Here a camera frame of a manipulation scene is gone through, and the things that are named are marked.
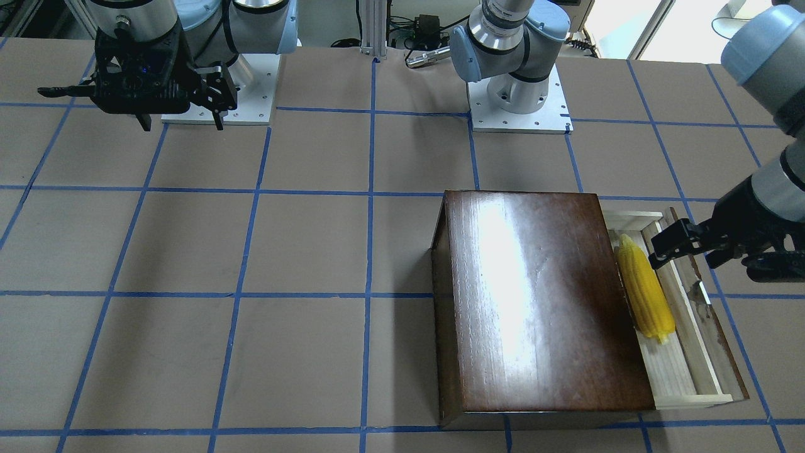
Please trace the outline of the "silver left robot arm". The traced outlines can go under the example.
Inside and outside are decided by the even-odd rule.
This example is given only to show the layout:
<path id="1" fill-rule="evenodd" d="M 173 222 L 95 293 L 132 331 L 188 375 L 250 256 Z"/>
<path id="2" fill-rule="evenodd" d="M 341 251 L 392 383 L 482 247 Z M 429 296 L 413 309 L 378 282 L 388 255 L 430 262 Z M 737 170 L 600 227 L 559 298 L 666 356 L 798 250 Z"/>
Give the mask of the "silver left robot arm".
<path id="1" fill-rule="evenodd" d="M 570 31 L 549 1 L 482 1 L 451 30 L 452 64 L 498 120 L 531 120 L 554 98 L 552 74 Z M 728 74 L 794 141 L 727 195 L 712 217 L 679 219 L 653 237 L 653 269 L 704 254 L 711 269 L 740 260 L 751 280 L 803 280 L 803 12 L 774 3 L 724 47 Z"/>

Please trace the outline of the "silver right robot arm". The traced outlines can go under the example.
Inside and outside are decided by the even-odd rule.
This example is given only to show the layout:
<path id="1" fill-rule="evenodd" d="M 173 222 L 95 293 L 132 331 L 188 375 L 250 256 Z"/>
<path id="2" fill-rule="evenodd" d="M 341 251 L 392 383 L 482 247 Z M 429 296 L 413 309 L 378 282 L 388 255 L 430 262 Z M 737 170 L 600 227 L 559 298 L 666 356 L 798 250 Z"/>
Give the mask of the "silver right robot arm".
<path id="1" fill-rule="evenodd" d="M 89 1 L 96 66 L 65 90 L 107 114 L 184 125 L 269 125 L 296 1 Z"/>

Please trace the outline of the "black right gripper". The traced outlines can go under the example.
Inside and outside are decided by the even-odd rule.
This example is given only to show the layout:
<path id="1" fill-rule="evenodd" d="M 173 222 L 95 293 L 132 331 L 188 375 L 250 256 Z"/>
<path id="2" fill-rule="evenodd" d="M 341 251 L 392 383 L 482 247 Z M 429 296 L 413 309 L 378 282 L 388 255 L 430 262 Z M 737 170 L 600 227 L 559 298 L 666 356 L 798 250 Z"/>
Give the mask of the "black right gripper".
<path id="1" fill-rule="evenodd" d="M 133 115 L 145 132 L 152 114 L 182 114 L 190 107 L 189 90 L 179 83 L 189 49 L 184 32 L 170 31 L 152 42 L 124 42 L 99 31 L 95 41 L 93 103 L 107 114 Z M 194 69 L 192 104 L 212 115 L 218 131 L 223 118 L 238 108 L 238 89 L 226 63 Z"/>

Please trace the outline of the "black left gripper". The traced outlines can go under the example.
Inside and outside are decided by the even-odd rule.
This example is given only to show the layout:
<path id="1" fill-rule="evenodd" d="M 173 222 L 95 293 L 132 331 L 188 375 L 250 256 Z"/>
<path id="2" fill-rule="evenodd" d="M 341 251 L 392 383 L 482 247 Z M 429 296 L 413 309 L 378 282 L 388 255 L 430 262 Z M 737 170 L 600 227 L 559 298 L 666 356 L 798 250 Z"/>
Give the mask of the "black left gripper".
<path id="1" fill-rule="evenodd" d="M 682 256 L 705 256 L 710 269 L 774 246 L 793 250 L 799 234 L 799 175 L 753 173 L 717 201 L 711 226 L 678 220 L 652 237 L 652 269 Z"/>

